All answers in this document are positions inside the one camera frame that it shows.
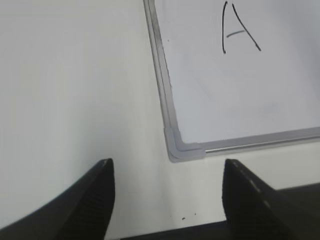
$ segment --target white surface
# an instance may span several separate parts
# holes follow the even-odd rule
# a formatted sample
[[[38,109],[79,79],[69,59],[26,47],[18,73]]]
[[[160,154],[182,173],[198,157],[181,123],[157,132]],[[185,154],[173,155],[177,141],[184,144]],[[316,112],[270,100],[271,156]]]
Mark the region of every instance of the white surface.
[[[108,240],[224,220],[226,157],[277,189],[320,182],[319,143],[169,161],[142,1],[22,2],[0,2],[0,228],[109,157]]]
[[[185,143],[320,127],[318,0],[156,0]]]

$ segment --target whiteboard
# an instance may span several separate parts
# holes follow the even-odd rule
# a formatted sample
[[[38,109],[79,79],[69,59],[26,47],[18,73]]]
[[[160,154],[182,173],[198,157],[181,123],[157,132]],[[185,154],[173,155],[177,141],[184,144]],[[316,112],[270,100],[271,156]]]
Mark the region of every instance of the whiteboard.
[[[184,143],[320,126],[319,1],[154,3]]]

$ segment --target black plastic part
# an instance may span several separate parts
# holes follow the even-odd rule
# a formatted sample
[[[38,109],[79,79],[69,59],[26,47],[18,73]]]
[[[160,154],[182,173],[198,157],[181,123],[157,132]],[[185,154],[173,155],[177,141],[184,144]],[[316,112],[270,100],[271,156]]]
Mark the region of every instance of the black plastic part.
[[[235,240],[319,240],[320,219],[274,190],[238,160],[226,160],[223,207]]]
[[[144,236],[126,238],[123,240],[230,240],[225,221],[206,225],[187,227],[172,231],[164,231]]]
[[[103,240],[114,202],[114,164],[101,160],[57,198],[1,229],[0,240]]]

